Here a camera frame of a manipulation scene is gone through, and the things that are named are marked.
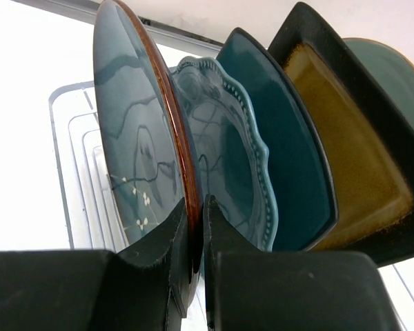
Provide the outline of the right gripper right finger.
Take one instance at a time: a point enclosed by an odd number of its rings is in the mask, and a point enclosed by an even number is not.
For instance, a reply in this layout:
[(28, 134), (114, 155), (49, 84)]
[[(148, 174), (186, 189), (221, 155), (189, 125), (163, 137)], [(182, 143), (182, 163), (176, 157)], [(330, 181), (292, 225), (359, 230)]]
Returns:
[(209, 330), (397, 330), (376, 265), (351, 251), (263, 252), (207, 195), (203, 208)]

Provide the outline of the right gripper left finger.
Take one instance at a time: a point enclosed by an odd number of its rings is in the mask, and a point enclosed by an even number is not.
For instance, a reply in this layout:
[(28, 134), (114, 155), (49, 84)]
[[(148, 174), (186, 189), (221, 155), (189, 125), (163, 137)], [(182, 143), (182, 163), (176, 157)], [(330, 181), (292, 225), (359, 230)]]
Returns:
[(178, 330), (188, 309), (184, 202), (121, 252), (0, 252), (0, 330)]

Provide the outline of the scalloped teal round plate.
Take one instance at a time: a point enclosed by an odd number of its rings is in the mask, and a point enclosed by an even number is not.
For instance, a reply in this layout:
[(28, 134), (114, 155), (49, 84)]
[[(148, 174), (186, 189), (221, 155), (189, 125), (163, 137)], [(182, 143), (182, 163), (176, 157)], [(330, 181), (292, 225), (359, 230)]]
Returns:
[(272, 250), (277, 200), (269, 150), (247, 91), (211, 57), (184, 57), (172, 78), (194, 139), (204, 193), (216, 197), (243, 237), (260, 250)]

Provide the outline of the dark teal square plate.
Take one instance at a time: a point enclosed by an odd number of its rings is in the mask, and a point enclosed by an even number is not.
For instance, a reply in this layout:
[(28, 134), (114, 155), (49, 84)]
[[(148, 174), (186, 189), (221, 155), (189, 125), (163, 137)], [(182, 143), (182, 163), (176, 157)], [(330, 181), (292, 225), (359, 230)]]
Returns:
[(310, 250), (339, 219), (331, 167), (311, 116), (281, 66), (254, 37), (235, 28), (217, 55), (246, 89), (279, 210), (274, 251)]

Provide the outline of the dark teal floral round plate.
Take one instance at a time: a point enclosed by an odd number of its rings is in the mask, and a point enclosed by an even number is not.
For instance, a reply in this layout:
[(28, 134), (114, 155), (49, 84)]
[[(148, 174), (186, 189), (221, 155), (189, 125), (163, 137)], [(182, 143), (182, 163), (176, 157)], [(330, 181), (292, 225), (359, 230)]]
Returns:
[(129, 243), (158, 232), (177, 205), (187, 221), (186, 312), (198, 283), (202, 189), (179, 94), (158, 47), (123, 1), (104, 1), (93, 37), (97, 114), (108, 177)]

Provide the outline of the black yellow square plate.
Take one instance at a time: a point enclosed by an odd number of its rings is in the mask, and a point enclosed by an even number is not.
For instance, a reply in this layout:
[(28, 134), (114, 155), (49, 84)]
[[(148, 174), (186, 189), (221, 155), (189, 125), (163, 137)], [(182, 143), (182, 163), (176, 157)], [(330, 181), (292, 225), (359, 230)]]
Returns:
[(269, 53), (322, 140), (337, 225), (317, 250), (356, 250), (384, 266), (414, 257), (414, 130), (342, 38), (296, 3)]

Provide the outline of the light green floral round plate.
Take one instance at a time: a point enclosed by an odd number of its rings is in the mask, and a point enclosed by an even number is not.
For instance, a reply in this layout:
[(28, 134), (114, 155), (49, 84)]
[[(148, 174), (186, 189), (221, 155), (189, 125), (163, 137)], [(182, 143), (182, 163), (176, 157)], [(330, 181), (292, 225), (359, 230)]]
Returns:
[(414, 65), (394, 48), (359, 37), (344, 42), (414, 129)]

